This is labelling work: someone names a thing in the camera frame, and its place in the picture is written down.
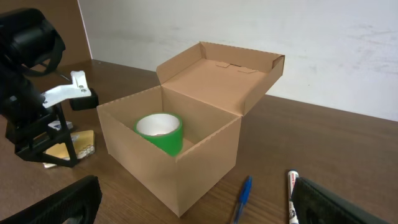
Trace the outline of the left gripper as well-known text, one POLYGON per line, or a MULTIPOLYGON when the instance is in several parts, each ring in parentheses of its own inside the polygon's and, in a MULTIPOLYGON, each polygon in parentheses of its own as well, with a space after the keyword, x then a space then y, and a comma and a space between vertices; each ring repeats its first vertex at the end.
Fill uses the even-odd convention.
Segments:
POLYGON ((74 167, 78 158, 62 106, 45 108, 44 102, 38 90, 5 90, 6 138, 15 145, 15 155, 25 161, 74 167), (65 147, 68 159, 52 152, 60 146, 65 147))

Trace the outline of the yellow spiral notepad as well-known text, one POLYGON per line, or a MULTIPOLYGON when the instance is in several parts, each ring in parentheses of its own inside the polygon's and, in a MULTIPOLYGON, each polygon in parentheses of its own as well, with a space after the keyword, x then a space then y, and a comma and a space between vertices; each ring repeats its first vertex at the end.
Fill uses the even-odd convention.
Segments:
MULTIPOLYGON (((95 152, 95 134, 93 130, 71 133, 77 159, 82 159, 95 152)), ((56 144, 45 151, 46 154, 66 161, 70 160, 65 143, 56 144)))

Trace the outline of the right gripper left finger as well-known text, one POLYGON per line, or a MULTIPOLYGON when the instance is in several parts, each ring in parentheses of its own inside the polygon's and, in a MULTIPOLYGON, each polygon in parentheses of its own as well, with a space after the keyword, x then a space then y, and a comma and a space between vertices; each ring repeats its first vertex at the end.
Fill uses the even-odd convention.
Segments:
POLYGON ((87 175, 1 223, 94 223, 101 199, 97 176, 87 175))

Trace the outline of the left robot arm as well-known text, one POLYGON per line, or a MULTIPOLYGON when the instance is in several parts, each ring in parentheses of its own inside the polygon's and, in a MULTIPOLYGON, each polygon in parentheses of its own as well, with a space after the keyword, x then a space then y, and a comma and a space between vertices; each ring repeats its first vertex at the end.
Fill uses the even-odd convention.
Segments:
POLYGON ((73 147, 60 97, 45 96, 30 81, 57 69, 65 44, 40 10, 1 14, 1 116, 15 154, 29 162, 74 167, 73 147))

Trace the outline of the green tape roll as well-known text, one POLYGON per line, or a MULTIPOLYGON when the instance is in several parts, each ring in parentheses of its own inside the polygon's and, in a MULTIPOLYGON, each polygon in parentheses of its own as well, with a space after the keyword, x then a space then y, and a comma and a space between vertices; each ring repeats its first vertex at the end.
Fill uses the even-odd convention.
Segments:
POLYGON ((170 156, 183 147, 183 121, 172 113, 153 113, 138 119, 134 131, 170 156))

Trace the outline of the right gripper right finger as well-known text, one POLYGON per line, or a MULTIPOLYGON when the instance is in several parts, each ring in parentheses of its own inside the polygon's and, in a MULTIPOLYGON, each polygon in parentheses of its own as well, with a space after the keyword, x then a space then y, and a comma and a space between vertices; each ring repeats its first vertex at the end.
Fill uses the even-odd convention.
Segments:
POLYGON ((304 177, 296 179, 292 202, 300 224, 387 224, 304 177))

